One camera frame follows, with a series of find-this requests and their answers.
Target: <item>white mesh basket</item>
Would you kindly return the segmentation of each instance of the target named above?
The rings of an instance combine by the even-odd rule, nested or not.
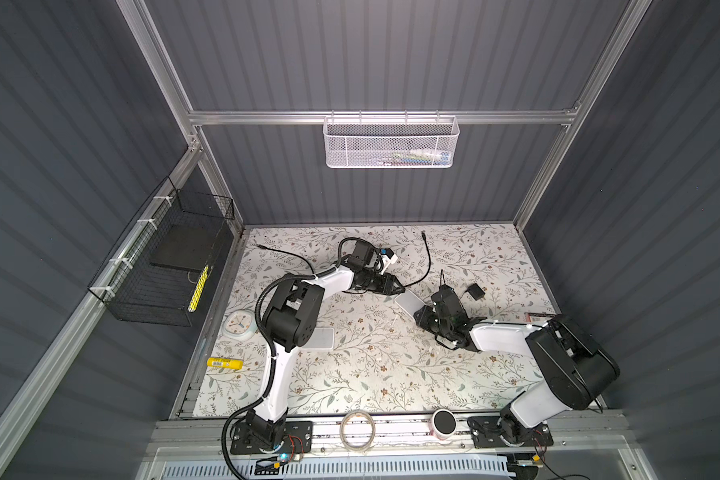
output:
[[[326,117],[322,132],[330,168],[448,168],[459,130],[455,117],[424,122],[363,116],[355,123]]]

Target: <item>gray wall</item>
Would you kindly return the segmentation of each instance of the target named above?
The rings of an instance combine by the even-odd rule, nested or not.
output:
[[[149,0],[195,110],[570,108],[624,0]],[[454,166],[326,167],[317,127],[206,127],[248,224],[512,220],[558,128],[462,126]]]
[[[720,478],[720,0],[654,2],[525,231],[663,478]]]
[[[206,126],[251,224],[512,220],[560,130],[468,125],[451,168],[334,169],[318,126]]]
[[[0,2],[0,414],[185,148],[114,2]],[[5,477],[129,475],[192,336],[105,317]]]

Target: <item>black mounting plate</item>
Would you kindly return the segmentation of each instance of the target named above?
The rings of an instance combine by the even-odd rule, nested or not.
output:
[[[309,453],[309,451],[312,450],[312,422],[286,422],[285,441],[277,453],[291,452],[291,444],[288,436],[298,437],[304,444],[304,450],[302,451],[301,444],[296,442],[296,453]],[[230,455],[258,455],[261,453],[267,452],[261,452],[258,448],[251,445],[248,424],[240,422],[237,428],[235,428],[235,431],[232,432]]]
[[[478,432],[477,430],[472,430],[470,435],[472,435],[472,442],[474,443],[475,448],[502,448],[502,447],[509,447],[506,443],[504,443],[504,440],[500,438],[500,432],[493,430],[496,429],[496,422],[499,420],[498,415],[494,416],[482,416],[482,417],[470,417],[477,420],[478,424],[485,426],[484,429],[485,433]],[[542,424],[540,426],[541,437],[536,436],[536,439],[539,440],[541,446],[543,447],[551,447],[554,444],[554,441],[552,439],[552,433],[550,432],[550,428]],[[533,439],[528,440],[526,443],[522,445],[523,447],[533,447],[537,446],[536,442],[534,442]]]

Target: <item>floral pattern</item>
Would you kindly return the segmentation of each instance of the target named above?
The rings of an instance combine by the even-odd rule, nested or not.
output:
[[[305,256],[320,271],[335,261],[342,238],[360,236],[392,248],[399,258],[389,271],[410,283],[427,269],[422,231],[432,252],[432,271],[410,290],[423,300],[438,288],[442,269],[457,293],[471,283],[485,288],[480,300],[461,295],[471,316],[524,322],[526,312],[554,311],[515,228],[490,224],[253,229],[227,312],[252,309],[264,287],[285,272],[309,272],[302,260],[257,244]],[[392,297],[336,294],[323,302],[318,326],[335,329],[335,347],[298,354],[289,387],[290,413],[501,408],[541,378],[531,357],[446,350],[416,327]],[[227,416],[256,398],[265,354],[259,333],[244,343],[219,336],[213,356],[241,359],[244,367],[208,368],[194,416]]]

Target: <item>yellow glue stick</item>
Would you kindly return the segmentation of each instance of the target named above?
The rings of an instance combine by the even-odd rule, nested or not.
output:
[[[208,359],[208,366],[216,366],[223,369],[240,370],[242,368],[242,360],[220,359],[219,357],[212,356]]]

